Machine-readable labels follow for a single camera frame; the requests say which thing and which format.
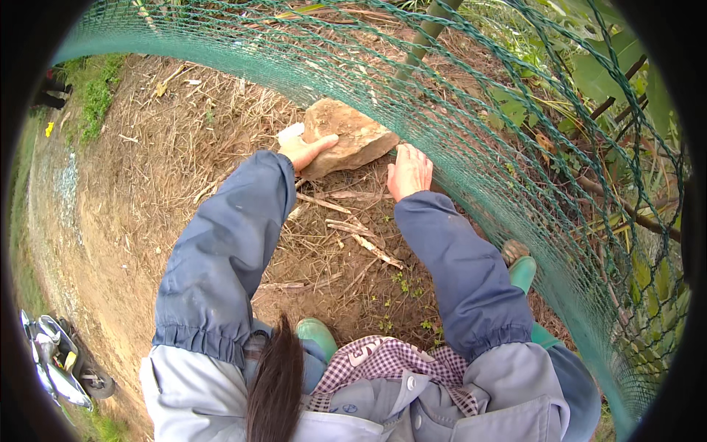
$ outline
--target dirt path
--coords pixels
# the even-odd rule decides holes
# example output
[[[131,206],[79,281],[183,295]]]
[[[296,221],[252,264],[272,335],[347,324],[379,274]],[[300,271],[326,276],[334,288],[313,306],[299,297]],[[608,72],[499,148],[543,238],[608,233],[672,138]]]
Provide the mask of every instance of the dirt path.
[[[274,135],[303,120],[281,95],[193,64],[156,96],[156,84],[181,65],[130,56],[99,142],[66,146],[58,126],[67,112],[77,113],[69,102],[52,115],[51,137],[37,140],[30,173],[30,242],[43,289],[117,381],[117,394],[102,405],[128,422],[134,440],[151,440],[138,370],[177,237],[229,167],[256,149],[275,149]],[[402,240],[385,197],[389,162],[332,173],[300,191],[350,208],[372,241],[407,268],[382,264],[328,228],[326,219],[346,220],[341,213],[303,204],[285,223],[253,298],[258,318],[273,322],[280,310],[292,320],[315,316],[339,343],[372,334],[422,348],[443,342],[431,278]],[[333,193],[341,191],[353,194]],[[536,312],[556,320],[537,299]]]

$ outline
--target green mesh netting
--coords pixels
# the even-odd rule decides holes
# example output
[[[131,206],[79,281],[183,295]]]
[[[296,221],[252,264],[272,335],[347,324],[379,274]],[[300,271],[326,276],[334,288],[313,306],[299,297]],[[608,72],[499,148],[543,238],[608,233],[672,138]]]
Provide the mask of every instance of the green mesh netting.
[[[606,1],[448,0],[429,14],[422,0],[154,3],[97,2],[54,62],[186,59],[302,107],[335,98],[398,133],[494,244],[530,249],[536,289],[629,434],[686,317],[685,165],[658,71],[645,56],[633,66],[644,51]]]

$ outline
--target purple gingham fabric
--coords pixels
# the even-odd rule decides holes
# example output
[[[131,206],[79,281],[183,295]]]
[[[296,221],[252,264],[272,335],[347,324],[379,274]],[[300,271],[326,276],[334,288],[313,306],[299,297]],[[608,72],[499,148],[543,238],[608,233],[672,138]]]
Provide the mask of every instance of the purple gingham fabric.
[[[359,379],[400,379],[403,370],[424,374],[442,385],[466,417],[478,414],[476,398],[462,379],[469,364],[450,347],[426,353],[394,337],[367,336],[339,349],[305,407],[328,412],[334,393]]]

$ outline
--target dark hair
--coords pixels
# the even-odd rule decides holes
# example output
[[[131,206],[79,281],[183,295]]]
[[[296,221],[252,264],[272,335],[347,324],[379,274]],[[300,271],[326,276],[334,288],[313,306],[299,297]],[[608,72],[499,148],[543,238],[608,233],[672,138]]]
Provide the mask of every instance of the dark hair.
[[[260,356],[258,372],[248,388],[245,416],[248,442],[286,442],[297,428],[302,395],[304,356],[290,321],[280,314]]]

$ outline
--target motorcycle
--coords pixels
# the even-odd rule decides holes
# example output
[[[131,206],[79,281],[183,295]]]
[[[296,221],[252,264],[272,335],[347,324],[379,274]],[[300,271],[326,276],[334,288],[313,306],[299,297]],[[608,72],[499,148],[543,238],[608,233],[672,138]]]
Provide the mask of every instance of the motorcycle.
[[[85,352],[76,345],[76,335],[66,319],[41,315],[35,321],[24,310],[20,319],[42,387],[59,407],[61,395],[92,412],[92,397],[107,399],[113,395],[113,378],[86,361]]]

